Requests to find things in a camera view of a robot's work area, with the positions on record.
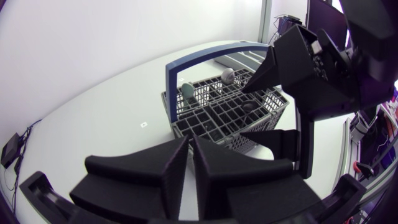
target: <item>computer monitor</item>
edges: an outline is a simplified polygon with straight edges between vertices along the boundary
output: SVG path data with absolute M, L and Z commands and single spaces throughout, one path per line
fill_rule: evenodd
M 346 45 L 347 24 L 343 13 L 323 0 L 308 0 L 307 29 L 324 29 L 339 50 Z

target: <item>black cable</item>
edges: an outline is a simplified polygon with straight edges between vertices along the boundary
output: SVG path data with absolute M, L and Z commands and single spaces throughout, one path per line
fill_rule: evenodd
M 274 33 L 274 35 L 272 35 L 272 37 L 271 37 L 271 39 L 269 40 L 268 44 L 271 43 L 271 41 L 272 41 L 272 39 L 275 37 L 276 33 L 278 33 L 278 31 L 276 31 L 276 32 Z
M 12 188 L 14 190 L 14 193 L 12 194 L 12 198 L 11 198 L 12 213 L 14 214 L 15 217 L 16 217 L 16 206 L 17 206 L 16 198 L 17 198 L 17 189 L 18 189 L 18 181 L 19 181 L 19 171 L 21 169 L 22 160 L 24 159 L 24 154 L 26 152 L 27 140 L 29 139 L 30 132 L 32 131 L 33 126 L 40 121 L 41 121 L 41 119 L 34 122 L 33 124 L 31 124 L 28 128 L 26 128 L 26 131 L 20 137 L 20 141 L 23 141 L 24 148 L 23 148 L 22 152 L 19 154 L 17 162 L 15 163 L 15 166 L 14 166 L 14 170 L 17 174 L 17 177 L 15 178 L 14 186 Z
M 8 189 L 9 191 L 13 191 L 13 190 L 15 189 L 15 187 L 12 187 L 12 189 L 10 189 L 10 188 L 8 187 L 7 180 L 6 180 L 6 168 L 4 168 L 4 183 L 6 184 L 6 187 L 7 187 L 7 189 Z
M 7 197 L 6 193 L 4 193 L 4 189 L 2 188 L 1 180 L 0 180 L 0 186 L 1 186 L 1 192 L 2 192 L 2 194 L 4 195 L 5 198 L 7 198 L 7 202 L 8 202 L 8 204 L 10 205 L 10 207 L 12 208 L 12 202 L 10 202 L 10 199 Z
M 362 224 L 365 224 L 369 221 L 370 217 L 372 216 L 374 210 L 376 209 L 376 207 L 380 204 L 381 200 L 384 197 L 384 194 L 386 193 L 387 189 L 384 190 L 383 194 L 380 196 L 379 200 L 377 201 L 377 203 L 375 204 L 375 206 L 372 208 L 371 212 L 369 212 L 368 216 L 363 220 Z

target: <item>white tabletop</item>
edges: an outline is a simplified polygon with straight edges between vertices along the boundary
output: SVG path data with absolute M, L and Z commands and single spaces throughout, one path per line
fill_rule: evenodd
M 30 135 L 21 166 L 19 183 L 36 171 L 46 174 L 54 190 L 70 200 L 69 192 L 87 174 L 87 156 L 120 156 L 146 149 L 174 138 L 160 94 L 165 91 L 165 65 L 198 50 L 236 41 L 198 45 L 147 62 L 117 75 L 65 103 L 36 124 Z M 195 82 L 221 74 L 224 66 L 213 60 L 179 73 L 179 82 Z M 294 101 L 284 94 L 286 107 L 277 129 L 295 128 Z M 343 123 L 347 116 L 315 123 L 315 152 L 312 176 L 306 180 L 321 197 L 331 192 L 340 158 Z M 250 156 L 269 159 L 272 153 L 257 147 Z M 13 169 L 6 170 L 8 186 L 14 182 Z M 6 196 L 11 192 L 4 188 Z M 187 170 L 180 219 L 197 220 L 195 178 Z M 21 223 L 44 220 L 21 191 L 17 194 L 17 218 Z

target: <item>white backdrop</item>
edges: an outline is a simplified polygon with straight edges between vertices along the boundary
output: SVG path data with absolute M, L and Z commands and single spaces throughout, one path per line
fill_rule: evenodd
M 0 146 L 129 68 L 205 42 L 257 40 L 260 16 L 261 0 L 8 0 L 0 13 Z

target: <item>gray object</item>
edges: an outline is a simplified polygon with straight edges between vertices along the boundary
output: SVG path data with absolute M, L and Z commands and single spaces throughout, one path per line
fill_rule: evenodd
M 226 68 L 221 74 L 221 81 L 225 85 L 230 85 L 235 81 L 235 72 L 232 68 Z

